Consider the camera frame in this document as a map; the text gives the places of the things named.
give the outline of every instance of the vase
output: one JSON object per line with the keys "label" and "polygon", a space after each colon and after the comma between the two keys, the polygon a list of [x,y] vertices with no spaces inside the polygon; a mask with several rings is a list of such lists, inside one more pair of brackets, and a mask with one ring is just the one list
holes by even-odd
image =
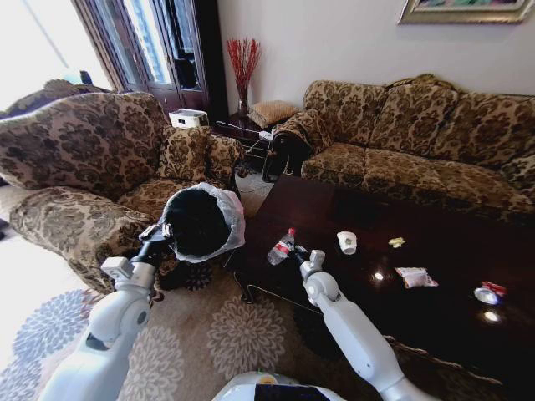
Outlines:
{"label": "vase", "polygon": [[247,117],[249,114],[249,104],[247,104],[247,91],[245,94],[239,95],[239,100],[237,101],[237,115],[240,117]]}

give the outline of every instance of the red decorative branches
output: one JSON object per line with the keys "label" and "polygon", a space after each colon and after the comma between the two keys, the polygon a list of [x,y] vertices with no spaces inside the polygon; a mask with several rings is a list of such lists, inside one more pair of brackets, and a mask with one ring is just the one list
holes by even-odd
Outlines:
{"label": "red decorative branches", "polygon": [[260,43],[255,39],[227,40],[227,51],[231,58],[237,92],[241,99],[247,96],[247,86],[260,59]]}

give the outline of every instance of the picture frame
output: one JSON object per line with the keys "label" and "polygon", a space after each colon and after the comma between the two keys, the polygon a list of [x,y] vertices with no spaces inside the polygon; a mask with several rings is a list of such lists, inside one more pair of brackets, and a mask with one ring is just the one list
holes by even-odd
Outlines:
{"label": "picture frame", "polygon": [[407,0],[398,23],[520,23],[535,0]]}

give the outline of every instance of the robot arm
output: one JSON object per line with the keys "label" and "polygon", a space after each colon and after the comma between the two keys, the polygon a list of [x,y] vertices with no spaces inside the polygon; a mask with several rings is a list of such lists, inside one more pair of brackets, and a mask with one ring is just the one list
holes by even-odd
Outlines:
{"label": "robot arm", "polygon": [[130,261],[109,257],[101,269],[115,279],[117,291],[91,310],[89,326],[76,350],[54,372],[40,401],[111,401],[119,396],[128,355],[150,317],[150,292],[160,254],[171,234],[164,225],[141,234],[144,245]]}
{"label": "robot arm", "polygon": [[354,303],[339,290],[334,278],[322,272],[325,254],[312,251],[300,266],[310,302],[324,314],[327,328],[354,371],[388,401],[432,400],[403,374],[391,346]]}

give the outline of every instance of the trash bag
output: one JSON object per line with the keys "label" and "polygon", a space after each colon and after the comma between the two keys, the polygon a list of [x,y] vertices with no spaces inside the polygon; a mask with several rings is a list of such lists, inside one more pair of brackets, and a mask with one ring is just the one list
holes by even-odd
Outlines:
{"label": "trash bag", "polygon": [[159,223],[169,223],[179,261],[200,263],[245,244],[242,203],[234,192],[202,182],[176,192]]}

